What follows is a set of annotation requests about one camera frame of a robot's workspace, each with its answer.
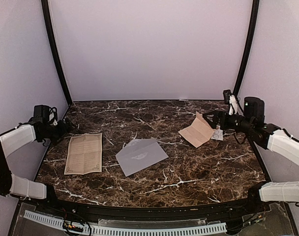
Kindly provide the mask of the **beige decorated letter paper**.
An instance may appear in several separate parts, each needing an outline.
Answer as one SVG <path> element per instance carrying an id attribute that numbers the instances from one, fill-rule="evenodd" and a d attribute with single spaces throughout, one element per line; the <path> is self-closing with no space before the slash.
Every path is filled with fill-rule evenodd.
<path id="1" fill-rule="evenodd" d="M 65 175 L 86 175 L 102 171 L 102 134 L 70 138 Z"/>

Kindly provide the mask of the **grey envelope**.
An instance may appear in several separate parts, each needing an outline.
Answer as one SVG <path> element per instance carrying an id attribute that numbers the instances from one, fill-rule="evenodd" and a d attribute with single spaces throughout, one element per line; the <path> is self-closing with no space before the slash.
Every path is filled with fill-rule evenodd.
<path id="1" fill-rule="evenodd" d="M 133 139 L 116 154 L 116 159 L 126 177 L 168 157 L 156 139 Z"/>

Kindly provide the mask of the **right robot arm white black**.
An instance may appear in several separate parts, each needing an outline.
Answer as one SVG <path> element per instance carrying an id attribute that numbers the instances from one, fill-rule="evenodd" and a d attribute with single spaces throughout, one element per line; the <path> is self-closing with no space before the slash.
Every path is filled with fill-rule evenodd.
<path id="1" fill-rule="evenodd" d="M 265 123 L 265 103 L 257 97 L 245 97 L 242 113 L 238 114 L 239 102 L 234 95 L 225 95 L 225 103 L 230 105 L 228 112 L 211 111 L 203 114 L 210 127 L 220 126 L 243 133 L 258 146 L 275 152 L 299 166 L 299 140 L 285 128 Z M 247 213 L 254 213 L 263 202 L 290 202 L 299 205 L 299 181 L 260 182 L 248 190 L 243 203 Z"/>

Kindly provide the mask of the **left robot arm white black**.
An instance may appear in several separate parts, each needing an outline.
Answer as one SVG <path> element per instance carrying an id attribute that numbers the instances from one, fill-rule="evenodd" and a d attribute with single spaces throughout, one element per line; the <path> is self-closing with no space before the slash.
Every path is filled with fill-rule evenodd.
<path id="1" fill-rule="evenodd" d="M 36 105 L 28 122 L 19 123 L 13 129 L 0 134 L 0 195 L 43 200 L 42 206 L 50 214 L 58 214 L 61 211 L 61 202 L 55 199 L 54 188 L 13 174 L 7 158 L 33 142 L 45 144 L 49 140 L 56 144 L 74 129 L 75 125 L 70 119 L 58 119 L 57 108 Z"/>

